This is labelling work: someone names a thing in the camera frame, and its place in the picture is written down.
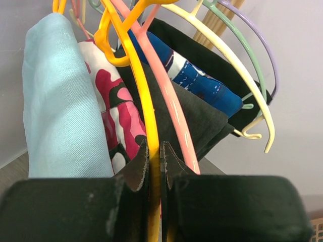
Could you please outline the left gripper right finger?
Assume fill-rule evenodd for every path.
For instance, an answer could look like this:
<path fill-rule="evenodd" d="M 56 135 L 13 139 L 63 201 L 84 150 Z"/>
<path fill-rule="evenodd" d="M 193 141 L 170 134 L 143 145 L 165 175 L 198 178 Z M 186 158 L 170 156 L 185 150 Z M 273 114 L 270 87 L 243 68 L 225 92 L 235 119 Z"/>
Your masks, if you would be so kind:
<path fill-rule="evenodd" d="M 160 146 L 163 241 L 309 241 L 313 228 L 286 178 L 195 174 Z"/>

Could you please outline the orange plastic hanger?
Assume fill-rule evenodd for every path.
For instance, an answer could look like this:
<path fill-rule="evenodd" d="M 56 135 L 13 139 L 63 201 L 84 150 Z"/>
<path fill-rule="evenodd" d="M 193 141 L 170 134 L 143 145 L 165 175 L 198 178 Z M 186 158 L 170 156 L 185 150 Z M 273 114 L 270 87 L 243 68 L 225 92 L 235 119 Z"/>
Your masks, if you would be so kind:
<path fill-rule="evenodd" d="M 128 31 L 134 27 L 140 14 L 149 5 L 156 5 L 159 7 L 161 4 L 170 4 L 170 1 L 139 1 L 123 21 L 117 13 L 122 10 L 121 7 L 118 7 L 111 1 L 102 1 L 102 4 L 104 6 L 104 13 L 100 20 L 99 28 L 94 35 L 94 40 L 111 64 L 116 67 L 130 66 L 135 77 L 141 106 L 143 108 L 149 148 L 148 241 L 158 241 L 161 204 L 159 138 L 157 133 L 157 124 L 148 83 Z M 112 48 L 109 44 L 110 25 L 113 25 L 117 32 L 122 47 L 126 53 L 125 57 L 116 58 L 113 54 Z"/>

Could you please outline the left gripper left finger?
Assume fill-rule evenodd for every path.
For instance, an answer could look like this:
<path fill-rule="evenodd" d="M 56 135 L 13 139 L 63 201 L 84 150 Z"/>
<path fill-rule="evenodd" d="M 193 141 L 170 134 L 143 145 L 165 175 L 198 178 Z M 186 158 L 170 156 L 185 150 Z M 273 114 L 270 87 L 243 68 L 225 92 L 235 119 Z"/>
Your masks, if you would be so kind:
<path fill-rule="evenodd" d="M 1 241 L 147 241 L 149 154 L 111 178 L 22 180 L 1 197 Z"/>

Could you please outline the light blue trousers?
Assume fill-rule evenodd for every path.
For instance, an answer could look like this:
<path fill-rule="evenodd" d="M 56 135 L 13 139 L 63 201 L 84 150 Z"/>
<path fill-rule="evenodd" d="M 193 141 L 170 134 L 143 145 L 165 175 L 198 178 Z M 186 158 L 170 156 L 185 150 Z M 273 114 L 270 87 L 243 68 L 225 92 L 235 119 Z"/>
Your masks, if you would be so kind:
<path fill-rule="evenodd" d="M 22 65 L 30 178 L 102 178 L 113 169 L 92 81 L 70 22 L 28 30 Z"/>

